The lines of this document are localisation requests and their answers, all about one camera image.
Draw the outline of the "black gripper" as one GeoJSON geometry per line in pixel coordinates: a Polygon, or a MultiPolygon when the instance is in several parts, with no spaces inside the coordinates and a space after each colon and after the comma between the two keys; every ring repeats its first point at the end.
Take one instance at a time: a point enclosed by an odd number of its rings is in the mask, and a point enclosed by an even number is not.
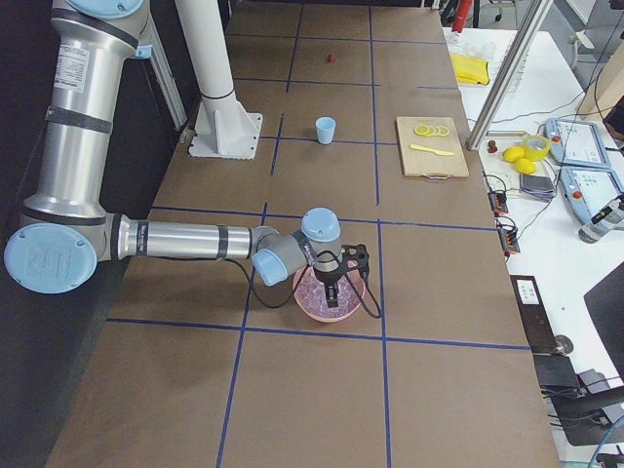
{"type": "Polygon", "coordinates": [[[324,295],[326,305],[330,308],[338,306],[339,287],[337,282],[341,278],[341,265],[338,261],[329,262],[317,261],[313,265],[316,279],[324,284],[324,295]]]}

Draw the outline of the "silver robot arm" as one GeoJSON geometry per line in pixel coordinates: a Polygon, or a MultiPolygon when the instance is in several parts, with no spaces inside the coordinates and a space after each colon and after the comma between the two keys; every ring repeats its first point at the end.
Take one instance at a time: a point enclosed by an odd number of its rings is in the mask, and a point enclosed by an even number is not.
{"type": "Polygon", "coordinates": [[[268,286],[312,269],[327,305],[337,305],[347,259],[329,209],[308,211],[300,228],[285,236],[269,226],[155,222],[107,212],[99,197],[122,69],[140,42],[155,35],[150,6],[57,1],[51,22],[60,44],[39,185],[24,201],[19,230],[4,251],[17,283],[38,293],[66,293],[105,260],[248,258],[268,286]]]}

